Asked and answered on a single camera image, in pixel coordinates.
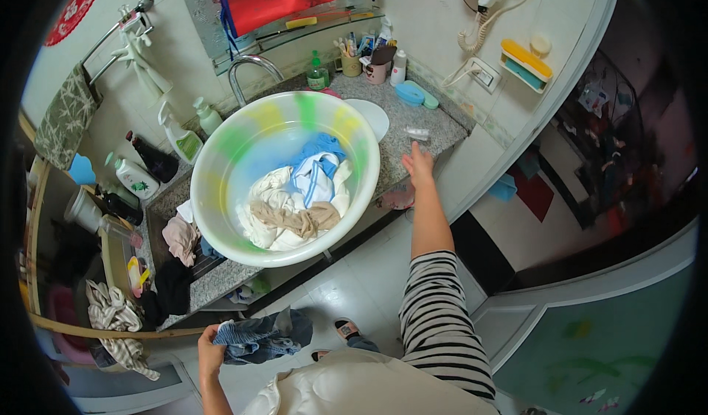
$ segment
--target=mug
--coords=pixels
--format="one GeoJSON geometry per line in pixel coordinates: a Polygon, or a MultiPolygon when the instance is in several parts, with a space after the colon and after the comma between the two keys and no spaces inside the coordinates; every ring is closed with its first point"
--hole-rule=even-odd
{"type": "Polygon", "coordinates": [[[386,81],[386,65],[365,65],[366,81],[371,84],[381,84],[386,81]]]}
{"type": "Polygon", "coordinates": [[[357,75],[361,74],[361,63],[359,63],[359,58],[361,58],[361,55],[343,55],[339,58],[339,66],[337,66],[337,62],[335,61],[335,69],[337,71],[341,71],[342,74],[346,75],[347,77],[356,77],[357,75]]]}

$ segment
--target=faucet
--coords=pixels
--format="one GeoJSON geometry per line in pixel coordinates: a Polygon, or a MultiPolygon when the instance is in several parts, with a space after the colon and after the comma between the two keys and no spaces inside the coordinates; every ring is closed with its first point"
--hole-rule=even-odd
{"type": "Polygon", "coordinates": [[[273,76],[277,83],[285,81],[285,77],[282,76],[282,72],[276,65],[273,64],[269,59],[260,55],[240,55],[234,58],[234,61],[229,66],[229,83],[231,83],[231,90],[236,96],[236,101],[239,102],[239,107],[243,108],[246,106],[246,98],[243,97],[243,92],[239,86],[239,82],[236,80],[236,68],[243,65],[244,63],[252,63],[253,65],[259,65],[264,68],[270,75],[273,76]]]}

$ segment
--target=green bottle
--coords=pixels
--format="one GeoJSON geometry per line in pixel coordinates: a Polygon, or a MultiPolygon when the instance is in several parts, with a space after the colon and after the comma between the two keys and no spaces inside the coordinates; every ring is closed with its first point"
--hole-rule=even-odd
{"type": "Polygon", "coordinates": [[[317,51],[312,51],[312,69],[307,72],[307,86],[313,91],[321,91],[329,87],[329,73],[327,68],[320,66],[317,51]]]}

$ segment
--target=striped cloth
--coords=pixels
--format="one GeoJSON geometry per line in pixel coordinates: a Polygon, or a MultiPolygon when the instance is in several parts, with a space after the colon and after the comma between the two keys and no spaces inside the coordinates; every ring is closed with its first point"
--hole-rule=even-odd
{"type": "Polygon", "coordinates": [[[411,260],[399,318],[403,361],[493,404],[491,368],[467,316],[454,252],[411,260]]]}
{"type": "MultiPolygon", "coordinates": [[[[135,313],[135,306],[125,299],[117,287],[109,290],[105,283],[95,284],[86,280],[88,298],[88,320],[94,329],[111,331],[139,331],[142,322],[135,313]]],[[[108,353],[128,370],[145,375],[150,380],[160,378],[160,372],[148,369],[142,358],[142,343],[133,339],[98,339],[108,353]]]]}

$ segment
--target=green towel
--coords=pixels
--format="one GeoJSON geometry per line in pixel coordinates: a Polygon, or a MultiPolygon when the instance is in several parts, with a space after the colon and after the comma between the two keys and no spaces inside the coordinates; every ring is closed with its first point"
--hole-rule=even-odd
{"type": "Polygon", "coordinates": [[[58,169],[72,166],[84,131],[103,98],[81,63],[74,66],[47,108],[35,136],[35,149],[58,169]]]}

